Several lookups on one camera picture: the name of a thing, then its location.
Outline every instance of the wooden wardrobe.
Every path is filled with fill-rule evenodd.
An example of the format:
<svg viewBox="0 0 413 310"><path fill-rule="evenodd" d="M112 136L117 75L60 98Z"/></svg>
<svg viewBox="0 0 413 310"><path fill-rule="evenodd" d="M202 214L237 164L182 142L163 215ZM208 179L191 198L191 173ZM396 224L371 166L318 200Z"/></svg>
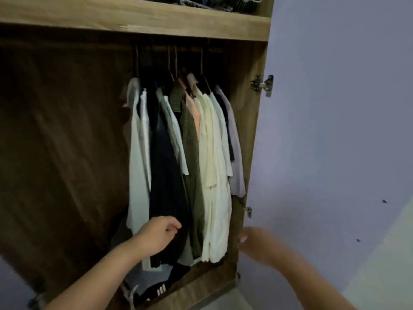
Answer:
<svg viewBox="0 0 413 310"><path fill-rule="evenodd" d="M0 250L51 300L109 250L128 206L121 90L133 43L222 52L245 182L251 169L273 0L257 14L141 0L0 0ZM228 252L199 263L145 307L188 309L236 278L244 200L233 197ZM110 309L128 309L120 292Z"/></svg>

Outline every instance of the shelf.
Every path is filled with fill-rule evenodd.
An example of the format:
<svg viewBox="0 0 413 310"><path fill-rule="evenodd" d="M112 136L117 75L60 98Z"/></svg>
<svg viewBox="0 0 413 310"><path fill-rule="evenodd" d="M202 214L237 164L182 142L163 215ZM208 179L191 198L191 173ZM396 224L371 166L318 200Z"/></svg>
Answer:
<svg viewBox="0 0 413 310"><path fill-rule="evenodd" d="M268 41L271 18L142 0L0 0L0 23Z"/></svg>

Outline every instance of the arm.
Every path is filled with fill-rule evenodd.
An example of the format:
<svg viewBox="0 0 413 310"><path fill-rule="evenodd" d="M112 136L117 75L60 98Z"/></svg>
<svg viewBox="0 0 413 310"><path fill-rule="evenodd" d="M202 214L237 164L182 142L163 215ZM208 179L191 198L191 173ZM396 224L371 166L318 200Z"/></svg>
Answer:
<svg viewBox="0 0 413 310"><path fill-rule="evenodd" d="M278 270L305 310L356 310L301 256L259 227L246 227L239 249L257 262Z"/></svg>
<svg viewBox="0 0 413 310"><path fill-rule="evenodd" d="M155 217L130 240L117 246L46 310L104 310L126 274L144 258L162 251L181 224L174 217Z"/></svg>

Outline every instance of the floor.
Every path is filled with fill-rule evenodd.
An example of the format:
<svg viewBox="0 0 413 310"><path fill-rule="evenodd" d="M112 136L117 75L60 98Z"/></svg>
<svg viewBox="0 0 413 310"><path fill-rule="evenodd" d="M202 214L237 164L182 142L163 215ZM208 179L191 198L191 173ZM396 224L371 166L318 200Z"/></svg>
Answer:
<svg viewBox="0 0 413 310"><path fill-rule="evenodd" d="M225 295L211 302L202 310L253 310L242 296L238 288L234 288Z"/></svg>

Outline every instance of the hand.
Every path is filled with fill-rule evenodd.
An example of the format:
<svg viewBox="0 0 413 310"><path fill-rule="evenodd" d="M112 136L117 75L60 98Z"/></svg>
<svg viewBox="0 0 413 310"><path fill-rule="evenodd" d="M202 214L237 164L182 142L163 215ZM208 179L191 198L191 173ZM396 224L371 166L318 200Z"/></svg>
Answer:
<svg viewBox="0 0 413 310"><path fill-rule="evenodd" d="M276 267L278 255L285 251L284 246L261 227L244 227L238 239L239 250L263 265Z"/></svg>
<svg viewBox="0 0 413 310"><path fill-rule="evenodd" d="M174 217L153 217L128 242L137 257L144 259L164 250L181 227Z"/></svg>

